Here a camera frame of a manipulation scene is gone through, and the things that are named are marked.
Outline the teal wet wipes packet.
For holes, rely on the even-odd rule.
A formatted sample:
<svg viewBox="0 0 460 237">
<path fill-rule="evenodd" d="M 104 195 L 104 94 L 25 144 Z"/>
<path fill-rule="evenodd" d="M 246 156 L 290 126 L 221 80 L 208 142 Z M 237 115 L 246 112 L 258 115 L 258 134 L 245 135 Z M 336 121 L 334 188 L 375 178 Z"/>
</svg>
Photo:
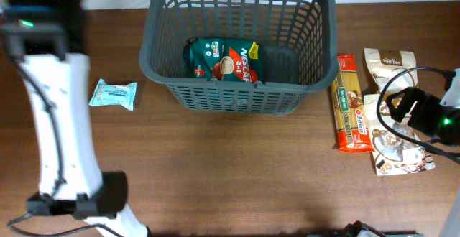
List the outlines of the teal wet wipes packet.
<svg viewBox="0 0 460 237">
<path fill-rule="evenodd" d="M 109 85 L 100 79 L 93 95 L 89 101 L 89 106 L 123 106 L 128 111 L 134 110 L 134 100 L 137 92 L 137 83 L 127 85 Z"/>
</svg>

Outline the green Nescafe coffee bag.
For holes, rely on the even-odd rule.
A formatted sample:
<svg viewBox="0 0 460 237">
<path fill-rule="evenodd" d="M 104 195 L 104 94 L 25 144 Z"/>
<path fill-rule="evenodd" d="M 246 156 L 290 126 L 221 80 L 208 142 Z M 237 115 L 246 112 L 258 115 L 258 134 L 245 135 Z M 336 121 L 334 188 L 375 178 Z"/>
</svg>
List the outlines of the green Nescafe coffee bag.
<svg viewBox="0 0 460 237">
<path fill-rule="evenodd" d="M 190 42 L 183 57 L 193 78 L 256 83 L 265 80 L 262 51 L 249 39 L 205 38 Z"/>
</svg>

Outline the grey plastic basket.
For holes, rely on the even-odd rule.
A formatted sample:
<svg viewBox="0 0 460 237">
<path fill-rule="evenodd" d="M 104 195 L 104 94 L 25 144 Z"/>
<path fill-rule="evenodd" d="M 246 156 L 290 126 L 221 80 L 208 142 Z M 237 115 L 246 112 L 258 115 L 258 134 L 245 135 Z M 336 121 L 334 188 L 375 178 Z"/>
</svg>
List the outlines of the grey plastic basket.
<svg viewBox="0 0 460 237">
<path fill-rule="evenodd" d="M 338 72 L 335 0 L 150 0 L 139 64 L 186 108 L 285 115 Z"/>
</svg>

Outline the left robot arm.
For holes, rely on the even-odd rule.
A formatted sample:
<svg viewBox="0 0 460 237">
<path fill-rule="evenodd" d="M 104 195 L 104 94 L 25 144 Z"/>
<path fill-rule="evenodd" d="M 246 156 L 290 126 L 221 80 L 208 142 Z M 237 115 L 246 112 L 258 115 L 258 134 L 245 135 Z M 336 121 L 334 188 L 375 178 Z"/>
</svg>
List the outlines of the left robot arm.
<svg viewBox="0 0 460 237">
<path fill-rule="evenodd" d="M 82 0 L 6 2 L 1 41 L 29 95 L 40 148 L 39 189 L 8 228 L 19 232 L 31 218 L 70 215 L 104 236 L 149 236 L 128 205 L 126 174 L 98 166 Z"/>
</svg>

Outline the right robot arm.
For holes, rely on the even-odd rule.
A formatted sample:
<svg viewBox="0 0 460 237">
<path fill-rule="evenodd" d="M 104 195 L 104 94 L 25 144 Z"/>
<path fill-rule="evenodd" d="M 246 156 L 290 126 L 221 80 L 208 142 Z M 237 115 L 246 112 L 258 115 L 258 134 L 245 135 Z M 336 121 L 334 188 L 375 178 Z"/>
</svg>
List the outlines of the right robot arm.
<svg viewBox="0 0 460 237">
<path fill-rule="evenodd" d="M 398 78 L 417 70 L 435 72 L 443 76 L 446 81 L 444 86 L 446 94 L 442 99 L 415 86 L 407 87 L 397 93 L 385 94 L 391 84 Z M 407 125 L 429 136 L 431 139 L 419 141 L 401 134 L 387 125 L 382 118 L 381 112 L 378 111 L 377 118 L 388 131 L 401 139 L 423 147 L 431 154 L 445 157 L 456 164 L 459 163 L 458 153 L 446 152 L 435 146 L 436 144 L 448 147 L 457 147 L 459 145 L 459 69 L 440 70 L 437 68 L 418 67 L 404 70 L 392 77 L 381 90 L 377 104 L 380 105 L 381 102 L 387 104 L 390 116 L 396 122 L 401 122 L 409 113 L 410 118 Z"/>
</svg>

